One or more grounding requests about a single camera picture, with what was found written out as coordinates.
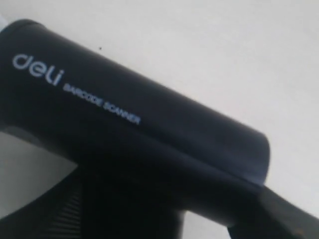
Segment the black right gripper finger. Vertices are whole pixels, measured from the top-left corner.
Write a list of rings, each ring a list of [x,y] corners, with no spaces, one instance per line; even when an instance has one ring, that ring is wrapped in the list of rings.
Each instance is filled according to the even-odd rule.
[[[319,219],[264,187],[228,233],[232,239],[317,239]]]

